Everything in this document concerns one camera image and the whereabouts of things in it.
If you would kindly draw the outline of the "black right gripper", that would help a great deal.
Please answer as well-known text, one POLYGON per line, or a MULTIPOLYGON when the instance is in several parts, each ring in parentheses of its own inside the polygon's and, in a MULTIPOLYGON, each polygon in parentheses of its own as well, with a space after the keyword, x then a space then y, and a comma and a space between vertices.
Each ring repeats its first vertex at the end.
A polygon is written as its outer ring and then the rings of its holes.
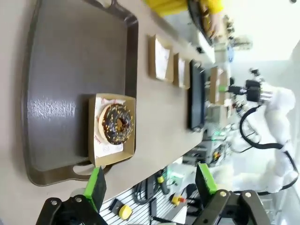
POLYGON ((246 94, 247 101, 258 103, 261 94, 261 85, 255 80, 246 80, 245 87, 240 86, 219 86, 219 92, 228 92, 232 94, 246 94))

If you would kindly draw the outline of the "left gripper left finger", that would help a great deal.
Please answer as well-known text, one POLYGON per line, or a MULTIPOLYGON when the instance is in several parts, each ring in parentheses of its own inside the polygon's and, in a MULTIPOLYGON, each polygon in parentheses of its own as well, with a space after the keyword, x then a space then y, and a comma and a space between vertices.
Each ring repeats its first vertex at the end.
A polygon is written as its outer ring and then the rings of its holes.
POLYGON ((106 225, 100 209, 106 193, 105 174, 102 168, 93 170, 82 195, 62 201, 52 197, 46 199, 37 225, 106 225))

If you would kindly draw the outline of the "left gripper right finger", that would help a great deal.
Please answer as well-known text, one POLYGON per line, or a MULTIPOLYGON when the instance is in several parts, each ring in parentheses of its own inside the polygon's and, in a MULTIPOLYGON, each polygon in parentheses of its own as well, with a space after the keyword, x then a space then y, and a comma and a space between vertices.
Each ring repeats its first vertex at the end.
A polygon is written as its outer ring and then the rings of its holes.
POLYGON ((217 225, 222 218, 230 218, 235 225, 270 223, 255 191, 246 190, 235 194, 232 191, 218 189, 206 164, 198 164, 195 184, 203 206, 194 221, 195 225, 217 225))

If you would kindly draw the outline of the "person's left hand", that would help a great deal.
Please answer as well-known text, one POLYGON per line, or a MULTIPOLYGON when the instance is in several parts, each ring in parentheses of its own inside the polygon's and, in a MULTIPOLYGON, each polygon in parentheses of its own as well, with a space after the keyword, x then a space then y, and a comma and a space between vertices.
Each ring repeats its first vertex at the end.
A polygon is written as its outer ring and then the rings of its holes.
POLYGON ((210 25, 210 30, 211 30, 211 37, 214 38, 216 35, 219 34, 222 26, 223 26, 223 12, 218 12, 211 14, 211 25, 210 25))

